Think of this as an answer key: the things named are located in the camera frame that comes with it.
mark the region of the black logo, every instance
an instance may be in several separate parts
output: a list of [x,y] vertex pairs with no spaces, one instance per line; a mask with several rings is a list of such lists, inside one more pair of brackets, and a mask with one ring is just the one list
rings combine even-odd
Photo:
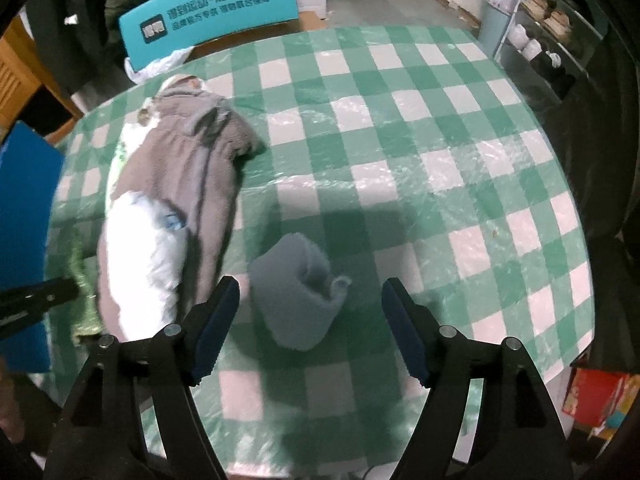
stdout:
[[152,18],[146,20],[146,22],[140,23],[140,32],[142,32],[142,38],[145,43],[151,43],[160,38],[164,38],[168,32],[164,26],[164,19],[162,14],[158,14]]

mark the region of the teal box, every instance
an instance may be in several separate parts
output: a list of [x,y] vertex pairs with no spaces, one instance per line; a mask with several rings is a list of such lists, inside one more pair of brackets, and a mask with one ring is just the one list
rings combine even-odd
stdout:
[[296,0],[149,0],[120,17],[134,70],[174,50],[298,17]]

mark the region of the plastic table cover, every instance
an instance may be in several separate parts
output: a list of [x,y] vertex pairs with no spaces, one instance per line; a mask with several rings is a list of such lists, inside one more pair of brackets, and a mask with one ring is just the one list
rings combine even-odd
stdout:
[[[545,134],[467,32],[363,27],[302,32],[196,60],[119,95],[76,126],[53,206],[49,276],[81,233],[95,253],[125,120],[173,73],[231,99],[268,149],[244,167],[223,272],[242,305],[213,374],[193,391],[231,473],[330,474],[397,460],[426,398],[407,376],[380,307],[399,276],[441,323],[526,345],[545,381],[593,334],[580,223]],[[301,232],[353,279],[325,339],[278,347],[252,308],[247,262]],[[50,316],[62,400],[84,355],[65,309]],[[465,428],[481,384],[469,393]],[[150,450],[162,453],[152,410]]]

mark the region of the metal screw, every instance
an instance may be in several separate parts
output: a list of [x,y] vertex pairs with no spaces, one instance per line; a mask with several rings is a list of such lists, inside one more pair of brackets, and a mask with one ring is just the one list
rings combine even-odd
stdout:
[[440,335],[443,337],[455,337],[458,331],[451,325],[443,325],[440,327]]
[[98,339],[98,345],[100,348],[109,348],[111,344],[115,341],[114,336],[111,334],[103,335],[100,339]]
[[164,335],[169,337],[178,335],[182,331],[182,327],[177,323],[171,323],[171,325],[167,325],[164,327]]
[[509,348],[511,348],[511,350],[520,350],[522,348],[522,343],[520,342],[520,340],[514,337],[508,337],[506,344]]

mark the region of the person's hand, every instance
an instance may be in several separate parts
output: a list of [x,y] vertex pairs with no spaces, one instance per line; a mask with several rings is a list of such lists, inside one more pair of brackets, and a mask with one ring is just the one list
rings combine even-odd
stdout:
[[14,397],[14,381],[0,357],[0,428],[14,444],[24,439],[24,421]]

